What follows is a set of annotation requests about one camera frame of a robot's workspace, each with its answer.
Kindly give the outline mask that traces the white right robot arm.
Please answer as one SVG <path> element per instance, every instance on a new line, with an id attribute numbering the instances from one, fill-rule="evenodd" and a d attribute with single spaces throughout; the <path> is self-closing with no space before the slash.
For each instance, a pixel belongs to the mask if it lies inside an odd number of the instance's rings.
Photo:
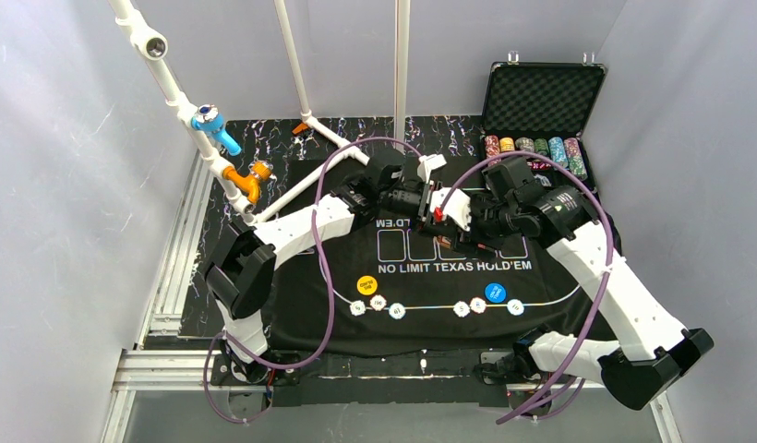
<path id="1" fill-rule="evenodd" d="M 651 295 L 615 246 L 606 211 L 573 173 L 568 186 L 545 189 L 513 151 L 481 161 L 464 173 L 481 173 L 494 204 L 474 202 L 470 233 L 498 240 L 511 233 L 535 239 L 576 280 L 592 306 L 578 335 L 547 327 L 524 334 L 501 359 L 523 376 L 548 373 L 548 382 L 511 417 L 553 399 L 550 388 L 564 375 L 605 387 L 623 406 L 639 411 L 685 376 L 714 347 L 702 328 L 690 329 Z"/>

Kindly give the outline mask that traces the white chip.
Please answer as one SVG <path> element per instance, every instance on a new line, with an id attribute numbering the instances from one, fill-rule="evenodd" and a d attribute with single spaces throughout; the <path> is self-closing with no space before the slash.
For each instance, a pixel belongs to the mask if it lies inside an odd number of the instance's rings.
<path id="1" fill-rule="evenodd" d="M 382 311 L 387 306 L 387 300 L 380 294 L 374 295 L 369 301 L 370 307 L 375 311 Z"/>
<path id="2" fill-rule="evenodd" d="M 469 307 L 472 312 L 476 314 L 483 314 L 487 310 L 487 303 L 484 299 L 475 297 L 470 301 Z"/>
<path id="3" fill-rule="evenodd" d="M 464 301 L 459 301 L 453 305 L 452 311 L 457 317 L 467 317 L 471 313 L 471 308 Z"/>

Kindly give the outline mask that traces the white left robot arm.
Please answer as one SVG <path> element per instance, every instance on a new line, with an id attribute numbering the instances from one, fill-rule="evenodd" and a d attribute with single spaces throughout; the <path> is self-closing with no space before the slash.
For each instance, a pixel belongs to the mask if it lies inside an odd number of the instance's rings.
<path id="1" fill-rule="evenodd" d="M 311 205 L 274 221 L 252 225 L 233 223 L 220 237 L 207 260 L 205 281 L 219 308 L 223 329 L 218 338 L 242 364 L 256 363 L 269 369 L 293 370 L 316 360 L 326 349 L 335 319 L 335 294 L 323 244 L 344 237 L 372 222 L 387 198 L 403 179 L 406 157 L 388 149 L 370 157 L 361 173 L 329 194 L 323 186 L 335 160 L 356 145 L 332 153 L 313 173 L 317 188 Z M 320 345 L 298 363 L 275 363 L 263 358 L 268 351 L 261 309 L 267 303 L 274 272 L 306 249 L 318 252 L 328 297 L 327 323 Z"/>

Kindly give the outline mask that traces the light blue chip row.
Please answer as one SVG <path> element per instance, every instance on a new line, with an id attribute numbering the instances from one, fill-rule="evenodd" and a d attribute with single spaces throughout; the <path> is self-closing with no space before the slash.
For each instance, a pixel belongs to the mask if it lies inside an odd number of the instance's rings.
<path id="1" fill-rule="evenodd" d="M 506 304 L 507 311 L 513 316 L 520 316 L 525 310 L 525 305 L 519 299 L 511 299 Z"/>
<path id="2" fill-rule="evenodd" d="M 400 303 L 394 303 L 390 305 L 387 310 L 392 319 L 399 320 L 404 318 L 406 315 L 406 308 Z"/>

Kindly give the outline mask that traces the yellow big blind button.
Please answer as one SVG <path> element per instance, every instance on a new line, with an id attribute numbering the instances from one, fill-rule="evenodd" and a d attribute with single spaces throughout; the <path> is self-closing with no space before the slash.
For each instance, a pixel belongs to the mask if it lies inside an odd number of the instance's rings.
<path id="1" fill-rule="evenodd" d="M 364 275 L 357 279 L 355 289 L 360 295 L 370 296 L 378 291 L 378 280 L 371 275 Z"/>

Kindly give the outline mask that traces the playing card deck box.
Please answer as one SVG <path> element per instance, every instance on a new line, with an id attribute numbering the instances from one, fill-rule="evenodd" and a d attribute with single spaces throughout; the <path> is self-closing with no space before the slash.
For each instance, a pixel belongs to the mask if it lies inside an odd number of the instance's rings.
<path id="1" fill-rule="evenodd" d="M 435 235 L 436 243 L 463 257 L 492 261 L 496 258 L 496 249 L 473 240 L 466 234 Z"/>

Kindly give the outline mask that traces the blue small blind button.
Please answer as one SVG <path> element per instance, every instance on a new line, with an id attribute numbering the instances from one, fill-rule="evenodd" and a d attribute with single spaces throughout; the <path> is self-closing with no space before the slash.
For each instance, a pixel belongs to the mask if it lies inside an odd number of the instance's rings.
<path id="1" fill-rule="evenodd" d="M 502 284 L 491 282 L 485 287 L 484 296 L 492 304 L 502 304 L 507 300 L 508 293 Z"/>

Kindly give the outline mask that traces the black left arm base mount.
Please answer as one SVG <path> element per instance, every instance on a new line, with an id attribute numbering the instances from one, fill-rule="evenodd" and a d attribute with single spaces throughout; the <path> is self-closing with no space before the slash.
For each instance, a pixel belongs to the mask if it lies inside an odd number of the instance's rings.
<path id="1" fill-rule="evenodd" d="M 295 387 L 301 368 L 278 370 L 258 363 L 245 363 L 226 349 L 208 354 L 208 375 L 202 382 L 214 412 L 228 423 L 249 425 L 265 415 L 273 405 L 276 391 Z"/>

